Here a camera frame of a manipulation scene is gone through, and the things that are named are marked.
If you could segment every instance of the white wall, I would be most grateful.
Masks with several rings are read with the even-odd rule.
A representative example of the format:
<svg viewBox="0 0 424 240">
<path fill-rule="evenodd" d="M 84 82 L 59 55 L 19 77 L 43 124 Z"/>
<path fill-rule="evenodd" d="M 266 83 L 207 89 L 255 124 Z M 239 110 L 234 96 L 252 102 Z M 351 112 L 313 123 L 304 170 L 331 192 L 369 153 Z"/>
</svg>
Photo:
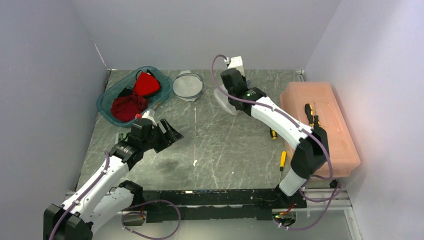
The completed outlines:
<svg viewBox="0 0 424 240">
<path fill-rule="evenodd" d="M 69 0 L 0 2 L 0 239 L 42 239 L 83 165 L 106 67 Z"/>
<path fill-rule="evenodd" d="M 305 69 L 340 0 L 72 0 L 108 68 Z"/>
<path fill-rule="evenodd" d="M 307 67 L 361 158 L 345 179 L 365 240 L 424 236 L 424 2 L 342 0 Z"/>
</svg>

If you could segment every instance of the marble tabletop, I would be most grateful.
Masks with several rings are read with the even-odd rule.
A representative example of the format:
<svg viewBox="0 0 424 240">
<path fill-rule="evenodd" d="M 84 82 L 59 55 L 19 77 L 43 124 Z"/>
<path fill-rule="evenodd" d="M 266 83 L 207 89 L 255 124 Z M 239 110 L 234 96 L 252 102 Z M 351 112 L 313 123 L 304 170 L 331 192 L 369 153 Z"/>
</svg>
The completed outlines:
<svg viewBox="0 0 424 240">
<path fill-rule="evenodd" d="M 112 71 L 107 87 L 130 72 Z M 181 70 L 162 72 L 175 79 Z M 225 112 L 214 97 L 210 71 L 192 72 L 203 77 L 203 94 L 195 102 L 186 102 L 172 93 L 154 116 L 157 120 L 165 118 L 184 138 L 157 154 L 154 150 L 145 152 L 121 181 L 131 180 L 145 190 L 275 188 L 285 150 L 283 139 L 272 140 L 268 126 L 243 112 L 236 116 Z M 217 70 L 214 75 L 221 82 L 220 72 Z M 246 70 L 245 74 L 251 87 L 260 88 L 277 105 L 287 84 L 297 80 L 294 70 Z M 115 144 L 116 134 L 129 130 L 113 126 L 97 115 L 78 189 L 101 166 L 103 151 Z M 286 161 L 283 176 L 290 169 L 289 162 Z M 311 184 L 328 187 L 326 182 Z"/>
</svg>

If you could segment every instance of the orange container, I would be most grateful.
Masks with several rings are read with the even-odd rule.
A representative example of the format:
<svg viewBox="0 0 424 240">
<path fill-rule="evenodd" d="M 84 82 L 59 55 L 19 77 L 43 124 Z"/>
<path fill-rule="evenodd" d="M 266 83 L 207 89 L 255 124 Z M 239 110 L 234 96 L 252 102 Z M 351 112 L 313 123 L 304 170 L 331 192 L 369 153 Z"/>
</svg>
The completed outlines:
<svg viewBox="0 0 424 240">
<path fill-rule="evenodd" d="M 308 125 L 305 104 L 311 104 L 313 114 L 319 116 L 321 127 L 327 132 L 334 178 L 348 177 L 361 161 L 330 84 L 328 82 L 290 82 L 280 95 L 281 108 Z M 285 148 L 291 159 L 293 149 L 287 142 L 285 142 Z M 328 177 L 330 175 L 328 165 L 325 163 L 315 174 Z"/>
</svg>

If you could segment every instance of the blue plastic bin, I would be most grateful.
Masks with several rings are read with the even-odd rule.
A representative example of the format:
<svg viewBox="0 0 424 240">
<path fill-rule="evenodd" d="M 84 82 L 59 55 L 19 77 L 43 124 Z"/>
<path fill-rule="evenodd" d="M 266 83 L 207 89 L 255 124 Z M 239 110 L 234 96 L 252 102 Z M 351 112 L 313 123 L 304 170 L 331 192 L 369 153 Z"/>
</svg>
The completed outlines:
<svg viewBox="0 0 424 240">
<path fill-rule="evenodd" d="M 136 74 L 138 71 L 142 70 L 143 72 L 146 72 L 146 70 L 150 70 L 151 73 L 156 77 L 156 79 L 160 82 L 160 90 L 158 93 L 156 93 L 154 96 L 147 98 L 149 101 L 147 109 L 145 109 L 142 114 L 149 110 L 153 109 L 155 110 L 159 105 L 161 105 L 163 102 L 165 102 L 171 94 L 171 91 L 173 89 L 173 81 L 166 75 L 164 75 L 161 71 L 159 71 L 157 68 L 152 66 L 142 66 L 138 68 L 137 70 L 131 72 L 126 77 L 122 78 L 119 82 L 117 82 L 115 85 L 111 86 L 108 90 L 106 90 L 104 93 L 102 93 L 98 99 L 97 99 L 97 110 L 98 112 L 111 124 L 117 126 L 117 127 L 123 127 L 123 128 L 131 128 L 131 125 L 135 120 L 131 120 L 128 122 L 120 121 L 111 114 L 111 107 L 114 102 L 114 99 L 116 99 L 119 95 L 119 93 L 125 88 L 125 87 L 134 87 L 134 84 L 136 83 Z"/>
</svg>

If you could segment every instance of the red cloth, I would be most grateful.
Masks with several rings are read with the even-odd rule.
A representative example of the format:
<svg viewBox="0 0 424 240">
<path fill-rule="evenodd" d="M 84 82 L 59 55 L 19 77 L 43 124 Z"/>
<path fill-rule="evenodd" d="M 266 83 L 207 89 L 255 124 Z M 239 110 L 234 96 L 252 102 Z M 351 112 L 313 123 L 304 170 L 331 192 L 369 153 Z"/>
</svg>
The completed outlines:
<svg viewBox="0 0 424 240">
<path fill-rule="evenodd" d="M 134 84 L 134 93 L 138 96 L 149 97 L 161 89 L 156 78 L 146 72 L 142 72 Z"/>
<path fill-rule="evenodd" d="M 129 122 L 136 117 L 136 114 L 143 112 L 148 105 L 149 100 L 136 94 L 120 96 L 113 100 L 110 113 L 122 122 Z"/>
</svg>

